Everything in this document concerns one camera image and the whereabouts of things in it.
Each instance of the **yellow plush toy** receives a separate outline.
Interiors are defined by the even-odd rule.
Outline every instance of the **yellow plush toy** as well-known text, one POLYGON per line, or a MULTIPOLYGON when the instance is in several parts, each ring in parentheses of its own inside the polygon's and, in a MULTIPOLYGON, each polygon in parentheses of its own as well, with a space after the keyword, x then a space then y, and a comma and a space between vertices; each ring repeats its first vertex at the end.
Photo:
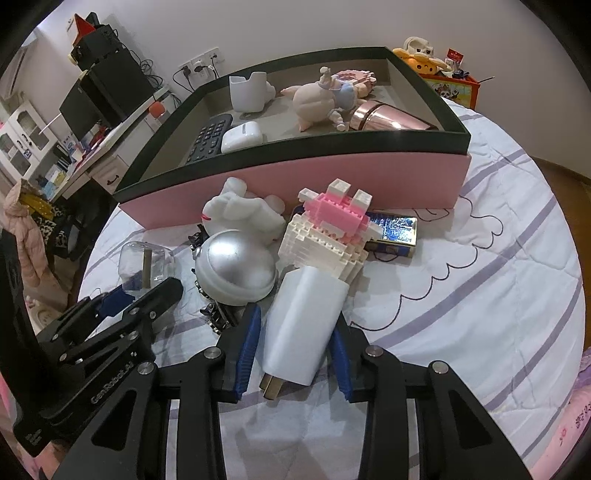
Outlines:
POLYGON ((404 47, 395 48, 393 52, 417 73, 435 75, 439 70, 450 72, 452 69, 443 60, 433 57, 433 48, 424 38, 409 37, 404 41, 404 47))

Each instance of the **desk drawer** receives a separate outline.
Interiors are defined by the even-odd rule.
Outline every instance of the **desk drawer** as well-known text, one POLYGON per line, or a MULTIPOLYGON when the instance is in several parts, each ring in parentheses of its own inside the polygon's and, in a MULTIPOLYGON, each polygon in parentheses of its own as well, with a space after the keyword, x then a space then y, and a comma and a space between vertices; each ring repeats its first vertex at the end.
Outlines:
POLYGON ((90 172, 90 176, 113 195, 128 168, 125 162, 115 155, 106 161, 99 162, 90 172))

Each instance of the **metallic rose gold bottle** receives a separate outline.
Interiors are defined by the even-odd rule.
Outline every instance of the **metallic rose gold bottle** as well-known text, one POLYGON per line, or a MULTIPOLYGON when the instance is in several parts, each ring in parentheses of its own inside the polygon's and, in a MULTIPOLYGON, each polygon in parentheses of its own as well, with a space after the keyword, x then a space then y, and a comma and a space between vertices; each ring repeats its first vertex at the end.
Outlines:
POLYGON ((352 130, 437 130, 435 125, 386 103, 368 100, 357 107, 349 123, 352 130))

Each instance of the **wooden floor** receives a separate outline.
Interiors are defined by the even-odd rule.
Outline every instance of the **wooden floor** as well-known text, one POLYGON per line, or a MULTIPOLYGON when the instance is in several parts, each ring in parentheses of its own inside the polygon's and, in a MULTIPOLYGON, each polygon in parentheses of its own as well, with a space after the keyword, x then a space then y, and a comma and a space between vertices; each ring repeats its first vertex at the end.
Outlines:
POLYGON ((564 212, 579 253, 585 293, 585 348, 591 346, 591 186, 576 174, 544 160, 536 160, 564 212))

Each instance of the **table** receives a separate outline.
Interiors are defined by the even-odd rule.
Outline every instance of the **table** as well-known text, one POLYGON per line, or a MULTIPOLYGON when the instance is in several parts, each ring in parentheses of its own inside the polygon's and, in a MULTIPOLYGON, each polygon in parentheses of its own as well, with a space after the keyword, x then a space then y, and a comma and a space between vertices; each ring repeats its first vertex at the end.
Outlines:
MULTIPOLYGON (((99 146, 96 147, 96 149, 82 161, 82 164, 79 166, 76 165, 77 168, 75 168, 76 166, 72 165, 71 169, 67 173, 68 176, 56 189, 50 201, 53 202, 61 196, 69 198, 76 191, 82 188, 86 182, 90 180, 89 171, 92 168, 96 168, 97 163, 105 159, 105 155, 111 150, 111 148, 119 144, 122 137, 128 134, 129 129, 136 123, 137 120, 139 120, 142 115, 146 113, 148 107, 154 103, 154 99, 161 99, 168 92, 168 90, 168 86, 164 86, 160 90, 154 92, 154 95, 147 99, 142 105, 140 105, 138 109, 129 117, 127 117, 125 121, 121 122, 113 130, 111 130, 105 139, 99 144, 99 146)), ((141 146, 138 147, 138 151, 141 149, 141 147, 143 147, 144 144, 145 141, 141 146)), ((119 170, 126 170, 126 166, 123 165, 119 170)), ((112 183, 112 185, 113 188, 112 191, 109 191, 110 193, 115 191, 116 185, 114 183, 112 183)))
MULTIPOLYGON (((369 341, 402 361, 448 362, 531 467, 556 429, 579 369, 579 260, 563 213, 533 160, 499 126, 448 103, 472 134, 461 197, 453 211, 398 212, 420 218, 414 258, 370 258, 343 312, 347 320, 379 330, 366 332, 369 341)), ((145 231, 117 209, 82 283, 80 297, 117 286, 119 252, 128 241, 173 249, 185 292, 174 322, 157 328, 158 365, 185 361, 217 341, 199 314, 206 302, 190 271, 187 236, 195 231, 195 225, 145 231)), ((266 402, 255 361, 243 400, 220 406, 229 479, 356 478, 365 406, 348 404, 327 372, 324 365, 311 387, 290 385, 277 401, 266 402)), ((168 478, 174 478, 178 404, 172 408, 168 478)), ((410 478, 418 478, 417 452, 411 438, 410 478)))

